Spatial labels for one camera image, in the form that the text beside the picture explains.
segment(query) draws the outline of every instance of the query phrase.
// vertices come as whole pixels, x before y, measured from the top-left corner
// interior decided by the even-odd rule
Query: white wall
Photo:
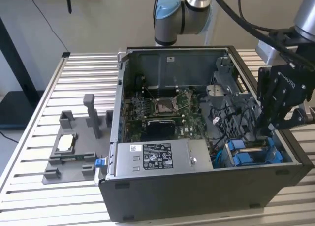
[[[71,52],[118,52],[154,45],[154,0],[34,0]],[[31,0],[0,0],[0,15],[37,89],[44,89],[65,51]],[[203,35],[179,36],[202,45]]]
[[[154,44],[154,0],[34,0],[55,32],[71,52],[117,52],[127,46]],[[237,0],[226,0],[237,10]],[[242,0],[246,18],[266,27],[288,27],[302,0]],[[45,89],[65,51],[31,0],[0,0],[0,16],[37,89]],[[256,40],[220,9],[213,32],[213,45],[232,44],[254,48]],[[178,45],[202,45],[203,35],[178,37]],[[4,71],[0,58],[1,72]],[[0,94],[17,89],[0,76]]]
[[[251,23],[263,27],[288,28],[293,26],[294,17],[303,0],[242,0],[242,12]],[[237,0],[225,2],[238,12]],[[234,45],[236,48],[255,48],[258,40],[238,26],[220,8],[211,44]]]

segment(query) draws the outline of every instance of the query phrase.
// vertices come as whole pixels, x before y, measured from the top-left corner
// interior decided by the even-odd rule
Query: motherboard
[[[128,142],[205,139],[210,147],[207,125],[201,114],[198,94],[193,89],[178,89],[156,94],[143,87],[125,99],[126,135]]]

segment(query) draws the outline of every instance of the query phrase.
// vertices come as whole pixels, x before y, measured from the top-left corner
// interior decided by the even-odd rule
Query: power supply label
[[[171,143],[143,145],[143,168],[145,170],[173,168]]]

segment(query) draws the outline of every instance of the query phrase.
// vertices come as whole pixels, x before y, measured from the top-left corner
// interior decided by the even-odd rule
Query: slotted aluminum surface
[[[239,53],[257,78],[258,69],[265,66],[264,62],[254,50],[239,50]],[[58,132],[60,112],[71,109],[76,117],[87,116],[87,110],[82,105],[83,95],[94,93],[95,107],[99,114],[104,114],[114,106],[117,73],[117,54],[71,54],[69,59],[61,60],[0,179],[0,183],[5,182],[0,194],[0,225],[115,224],[110,221],[99,188],[94,186],[93,181],[43,185],[41,180]],[[296,128],[292,132],[315,163],[315,125]],[[174,224],[315,225],[315,170],[297,186],[281,190],[264,209],[160,219],[131,225]]]

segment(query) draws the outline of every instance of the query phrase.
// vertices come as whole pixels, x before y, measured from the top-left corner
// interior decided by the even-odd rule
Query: cable
[[[38,11],[40,12],[40,14],[43,16],[43,18],[45,19],[45,21],[47,22],[47,24],[49,25],[51,31],[55,34],[55,36],[58,38],[58,40],[61,42],[61,44],[64,46],[64,48],[66,49],[67,52],[69,52],[69,50],[67,49],[67,47],[64,45],[63,41],[59,38],[59,36],[55,33],[55,31],[53,30],[52,26],[50,25],[50,23],[48,22],[47,18],[45,17],[45,15],[43,14],[43,12],[39,9],[39,7],[37,6],[37,4],[35,3],[34,0],[31,0],[33,2],[33,4],[36,6],[36,8],[38,9]]]
[[[274,30],[277,30],[277,29],[272,29],[272,28],[264,28],[264,27],[260,27],[258,25],[255,25],[253,23],[250,23],[249,21],[247,21],[245,18],[244,18],[244,15],[243,15],[243,12],[242,12],[242,6],[241,6],[241,0],[237,0],[238,1],[238,11],[240,13],[240,16],[242,19],[244,19],[246,22],[248,22],[252,28],[255,28],[257,30],[261,30],[261,31],[265,31],[265,32],[271,32],[271,31],[274,31]]]
[[[244,30],[246,30],[249,34],[256,37],[257,39],[265,42],[266,44],[272,46],[276,50],[278,50],[282,55],[287,56],[291,60],[294,60],[295,62],[299,62],[301,65],[308,66],[311,71],[315,70],[314,64],[312,64],[307,59],[303,58],[300,55],[295,54],[291,50],[287,49],[285,46],[282,46],[278,42],[276,42],[273,38],[270,38],[261,32],[254,29],[247,21],[240,18],[225,2],[224,0],[215,0],[218,5]]]
[[[156,10],[157,10],[157,6],[158,6],[158,0],[154,1],[154,5],[153,5],[153,27],[155,27],[156,25]]]
[[[10,141],[13,141],[13,142],[15,142],[15,143],[19,143],[18,141],[16,141],[16,140],[14,140],[14,139],[12,139],[12,138],[7,137],[6,135],[4,135],[4,134],[2,133],[2,131],[0,131],[0,134],[1,134],[4,138],[6,138],[6,139],[8,139],[8,140],[10,140]]]

